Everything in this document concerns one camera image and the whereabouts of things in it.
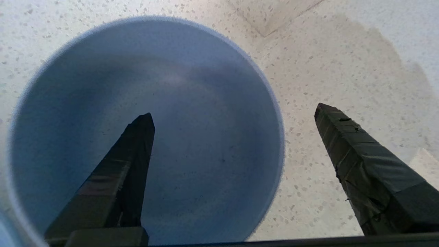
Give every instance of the speckled floor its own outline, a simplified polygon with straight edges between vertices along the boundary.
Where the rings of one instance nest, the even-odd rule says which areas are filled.
[[[103,22],[168,15],[199,22],[236,42],[263,69],[281,106],[284,172],[269,212],[249,240],[362,234],[313,122],[318,102],[344,110],[438,188],[439,3],[314,1],[269,25],[263,19],[273,6],[258,3],[0,0],[1,163],[19,96],[55,50]],[[11,215],[0,188],[0,204]]]

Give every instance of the white floor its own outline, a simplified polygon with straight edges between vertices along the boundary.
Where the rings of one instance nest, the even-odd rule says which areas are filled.
[[[287,139],[282,181],[249,240],[361,235],[315,127],[318,102],[344,110],[439,188],[438,1],[323,0],[262,28],[250,10],[269,12],[270,5],[230,1],[0,0],[0,156],[24,86],[55,50],[103,22],[167,15],[236,42],[263,69],[280,103]],[[247,3],[254,4],[248,12]],[[0,205],[13,218],[0,188]]]

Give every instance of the blue bucket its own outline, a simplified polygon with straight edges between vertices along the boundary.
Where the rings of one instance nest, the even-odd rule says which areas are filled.
[[[9,192],[43,233],[127,124],[151,113],[155,139],[142,225],[150,245],[245,240],[279,183],[284,133],[260,69],[199,24],[131,18],[61,49],[28,87],[10,138]]]

